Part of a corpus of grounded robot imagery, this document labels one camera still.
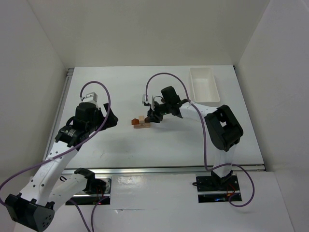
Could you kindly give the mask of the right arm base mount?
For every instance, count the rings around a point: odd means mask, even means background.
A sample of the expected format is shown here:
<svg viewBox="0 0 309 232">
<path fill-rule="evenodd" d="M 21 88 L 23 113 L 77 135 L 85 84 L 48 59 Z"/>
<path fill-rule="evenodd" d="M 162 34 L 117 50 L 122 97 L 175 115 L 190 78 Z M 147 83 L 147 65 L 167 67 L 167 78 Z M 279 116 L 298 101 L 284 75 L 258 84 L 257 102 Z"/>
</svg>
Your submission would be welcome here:
<svg viewBox="0 0 309 232">
<path fill-rule="evenodd" d="M 226 183 L 221 186 L 215 185 L 211 176 L 197 176 L 196 181 L 192 183 L 197 188 L 199 203 L 220 203 L 231 201 L 241 202 L 238 178 L 233 175 Z"/>
</svg>

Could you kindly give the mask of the white plastic bin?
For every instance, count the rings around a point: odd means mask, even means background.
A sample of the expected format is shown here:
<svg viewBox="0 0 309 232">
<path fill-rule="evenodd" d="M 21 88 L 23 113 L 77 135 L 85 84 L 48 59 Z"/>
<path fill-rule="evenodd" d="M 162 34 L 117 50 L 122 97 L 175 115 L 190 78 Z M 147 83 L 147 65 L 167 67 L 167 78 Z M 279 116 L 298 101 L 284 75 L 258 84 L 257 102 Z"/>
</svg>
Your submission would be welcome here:
<svg viewBox="0 0 309 232">
<path fill-rule="evenodd" d="M 218 103 L 220 96 L 212 68 L 190 68 L 191 100 L 199 104 Z"/>
</svg>

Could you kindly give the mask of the reddish brown wood prism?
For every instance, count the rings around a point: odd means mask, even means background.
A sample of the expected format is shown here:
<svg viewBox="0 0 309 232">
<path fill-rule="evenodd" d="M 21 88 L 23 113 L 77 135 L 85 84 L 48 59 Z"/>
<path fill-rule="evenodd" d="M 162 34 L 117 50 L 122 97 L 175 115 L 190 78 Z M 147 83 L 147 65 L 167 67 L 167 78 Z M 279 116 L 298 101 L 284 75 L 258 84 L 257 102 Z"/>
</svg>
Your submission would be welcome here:
<svg viewBox="0 0 309 232">
<path fill-rule="evenodd" d="M 139 122 L 139 120 L 137 119 L 137 118 L 134 118 L 134 119 L 132 119 L 131 120 L 131 125 L 138 125 L 140 122 Z"/>
</svg>

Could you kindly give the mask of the long light wood block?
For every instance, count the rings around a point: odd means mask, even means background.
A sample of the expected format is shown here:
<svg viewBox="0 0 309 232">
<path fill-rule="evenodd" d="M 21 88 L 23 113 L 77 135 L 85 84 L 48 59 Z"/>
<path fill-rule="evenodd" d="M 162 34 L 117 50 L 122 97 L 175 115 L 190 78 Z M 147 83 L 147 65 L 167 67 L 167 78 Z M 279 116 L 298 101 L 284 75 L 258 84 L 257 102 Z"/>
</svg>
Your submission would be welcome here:
<svg viewBox="0 0 309 232">
<path fill-rule="evenodd" d="M 140 123 L 133 125 L 133 128 L 135 129 L 142 129 L 142 128 L 149 128 L 151 126 L 151 123 Z"/>
</svg>

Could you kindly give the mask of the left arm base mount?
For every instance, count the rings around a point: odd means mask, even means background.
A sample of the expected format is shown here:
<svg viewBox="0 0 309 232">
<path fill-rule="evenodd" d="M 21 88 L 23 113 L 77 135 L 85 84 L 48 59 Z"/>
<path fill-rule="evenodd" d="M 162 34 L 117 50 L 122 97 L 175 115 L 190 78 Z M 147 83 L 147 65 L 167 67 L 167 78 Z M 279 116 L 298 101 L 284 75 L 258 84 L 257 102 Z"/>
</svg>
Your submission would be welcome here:
<svg viewBox="0 0 309 232">
<path fill-rule="evenodd" d="M 110 205 L 111 203 L 111 187 L 112 178 L 103 177 L 99 178 L 96 186 L 92 187 L 89 192 L 80 191 L 71 197 L 77 205 L 95 205 L 99 202 L 99 205 Z"/>
</svg>

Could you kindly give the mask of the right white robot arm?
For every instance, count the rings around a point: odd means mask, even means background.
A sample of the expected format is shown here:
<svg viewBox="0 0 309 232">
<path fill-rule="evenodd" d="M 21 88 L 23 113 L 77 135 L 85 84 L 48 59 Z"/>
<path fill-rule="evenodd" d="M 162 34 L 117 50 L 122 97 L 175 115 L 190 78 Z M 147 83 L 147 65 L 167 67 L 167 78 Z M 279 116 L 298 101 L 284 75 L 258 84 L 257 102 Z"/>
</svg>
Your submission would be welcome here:
<svg viewBox="0 0 309 232">
<path fill-rule="evenodd" d="M 202 124 L 204 143 L 204 165 L 207 166 L 207 140 L 217 149 L 213 168 L 210 169 L 214 187 L 221 188 L 227 184 L 233 174 L 232 163 L 235 147 L 243 136 L 243 129 L 235 115 L 227 105 L 209 107 L 194 103 L 189 99 L 181 99 L 174 87 L 161 90 L 161 101 L 143 95 L 142 103 L 149 107 L 146 121 L 160 123 L 165 115 L 187 118 Z"/>
</svg>

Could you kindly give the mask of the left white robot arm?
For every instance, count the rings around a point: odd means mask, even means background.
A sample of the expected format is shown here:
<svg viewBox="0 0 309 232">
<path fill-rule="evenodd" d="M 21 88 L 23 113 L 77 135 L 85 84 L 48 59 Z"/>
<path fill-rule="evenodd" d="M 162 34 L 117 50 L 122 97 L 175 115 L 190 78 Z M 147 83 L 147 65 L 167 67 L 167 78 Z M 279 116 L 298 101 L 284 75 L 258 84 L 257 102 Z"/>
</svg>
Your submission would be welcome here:
<svg viewBox="0 0 309 232">
<path fill-rule="evenodd" d="M 102 195 L 106 183 L 97 179 L 94 172 L 78 168 L 73 175 L 60 185 L 56 185 L 68 163 L 96 131 L 117 125 L 118 118 L 104 104 L 107 115 L 104 116 L 96 103 L 82 102 L 63 126 L 53 144 L 50 154 L 38 169 L 30 182 L 17 194 L 5 199 L 5 206 L 13 221 L 36 232 L 45 231 L 51 224 L 55 212 L 73 195 L 83 191 L 87 194 Z"/>
</svg>

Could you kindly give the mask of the dark brown house block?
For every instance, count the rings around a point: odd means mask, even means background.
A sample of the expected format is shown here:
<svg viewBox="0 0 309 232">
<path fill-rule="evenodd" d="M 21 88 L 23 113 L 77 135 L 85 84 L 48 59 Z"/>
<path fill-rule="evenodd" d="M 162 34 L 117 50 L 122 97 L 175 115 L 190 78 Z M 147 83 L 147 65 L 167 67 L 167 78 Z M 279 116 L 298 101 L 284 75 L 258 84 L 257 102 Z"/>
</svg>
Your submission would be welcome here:
<svg viewBox="0 0 309 232">
<path fill-rule="evenodd" d="M 151 119 L 149 117 L 145 118 L 145 123 L 151 123 Z"/>
</svg>

